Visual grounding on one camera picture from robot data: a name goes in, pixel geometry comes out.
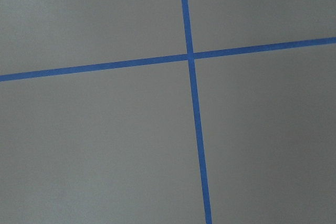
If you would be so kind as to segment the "blue tape grid lines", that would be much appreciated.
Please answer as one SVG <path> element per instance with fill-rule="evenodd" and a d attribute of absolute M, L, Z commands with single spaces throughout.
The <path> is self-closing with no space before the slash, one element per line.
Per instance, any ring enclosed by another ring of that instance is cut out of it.
<path fill-rule="evenodd" d="M 192 26 L 191 26 L 191 21 L 190 21 L 190 9 L 188 5 L 188 0 L 181 0 L 181 3 L 182 3 L 183 25 L 184 25 L 184 34 L 185 34 L 185 43 L 186 43 L 186 53 L 185 54 L 3 74 L 1 75 L 1 82 L 33 79 L 33 78 L 41 78 L 41 77 L 50 77 L 50 76 L 60 76 L 60 75 L 73 74 L 73 73 L 102 71 L 102 70 L 110 70 L 110 69 L 118 69 L 118 68 L 149 66 L 149 65 L 169 63 L 169 62 L 186 61 L 188 63 L 188 75 L 189 75 L 190 87 L 191 87 L 191 97 L 192 97 L 195 133 L 196 133 L 196 144 L 197 144 L 197 155 L 198 155 L 199 171 L 200 171 L 201 185 L 202 185 L 202 197 L 203 197 L 205 222 L 212 223 L 213 220 L 212 220 L 211 199 L 210 199 L 210 193 L 209 193 L 209 187 L 208 187 L 208 174 L 207 174 L 207 167 L 206 167 L 206 155 L 205 155 L 205 149 L 204 149 L 202 119 L 201 119 L 201 111 L 200 111 L 200 100 L 199 100 L 199 95 L 198 95 L 197 74 L 196 74 L 197 71 L 196 71 L 195 60 L 206 59 L 206 58 L 216 58 L 216 57 L 226 57 L 226 56 L 236 56 L 236 55 L 251 54 L 251 53 L 263 52 L 263 51 L 275 51 L 275 50 L 285 50 L 285 49 L 291 49 L 291 48 L 303 48 L 303 47 L 311 47 L 311 46 L 315 47 L 319 45 L 330 45 L 330 44 L 335 44 L 335 37 L 316 38 L 316 39 L 308 39 L 308 40 L 280 42 L 280 43 L 275 43 L 275 44 L 265 44 L 265 45 L 255 45 L 255 46 L 247 46 L 247 47 L 227 48 L 227 49 L 221 49 L 221 50 L 195 52 L 193 48 Z"/>

